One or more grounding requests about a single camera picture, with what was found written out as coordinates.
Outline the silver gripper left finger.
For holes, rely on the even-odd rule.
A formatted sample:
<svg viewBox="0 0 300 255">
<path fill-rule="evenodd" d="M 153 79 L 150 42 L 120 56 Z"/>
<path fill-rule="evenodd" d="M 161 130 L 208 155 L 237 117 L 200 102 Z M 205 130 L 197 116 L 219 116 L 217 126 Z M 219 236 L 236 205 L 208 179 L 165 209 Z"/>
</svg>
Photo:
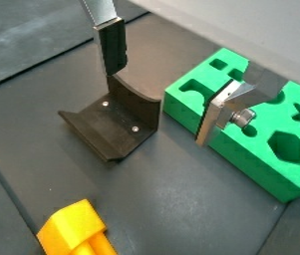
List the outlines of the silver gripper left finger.
<svg viewBox="0 0 300 255">
<path fill-rule="evenodd" d="M 126 23 L 118 16 L 113 0 L 79 0 L 97 31 L 106 75 L 128 64 Z"/>
</svg>

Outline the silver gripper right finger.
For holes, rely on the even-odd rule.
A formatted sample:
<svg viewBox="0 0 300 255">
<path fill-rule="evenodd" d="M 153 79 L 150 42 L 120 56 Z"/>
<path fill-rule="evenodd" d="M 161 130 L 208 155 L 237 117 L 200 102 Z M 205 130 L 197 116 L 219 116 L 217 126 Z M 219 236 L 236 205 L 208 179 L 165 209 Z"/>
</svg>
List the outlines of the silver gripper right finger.
<svg viewBox="0 0 300 255">
<path fill-rule="evenodd" d="M 228 123 L 245 128 L 255 117 L 252 106 L 273 100 L 288 80 L 255 62 L 248 64 L 243 83 L 231 80 L 208 101 L 196 134 L 196 143 L 208 144 Z"/>
</svg>

